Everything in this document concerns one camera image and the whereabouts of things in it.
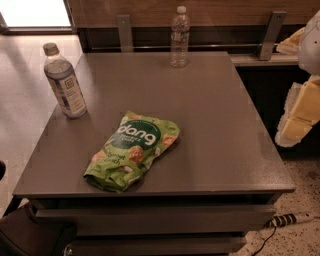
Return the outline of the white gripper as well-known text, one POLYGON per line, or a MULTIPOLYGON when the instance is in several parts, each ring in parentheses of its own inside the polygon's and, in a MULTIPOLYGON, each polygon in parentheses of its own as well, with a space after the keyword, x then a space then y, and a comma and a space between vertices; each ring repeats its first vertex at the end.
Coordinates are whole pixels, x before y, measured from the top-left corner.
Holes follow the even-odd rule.
POLYGON ((320 121, 320 10, 305 28, 280 42, 276 51, 287 55, 298 53, 299 67, 311 74, 304 84, 292 84, 277 127, 276 144, 293 147, 320 121))

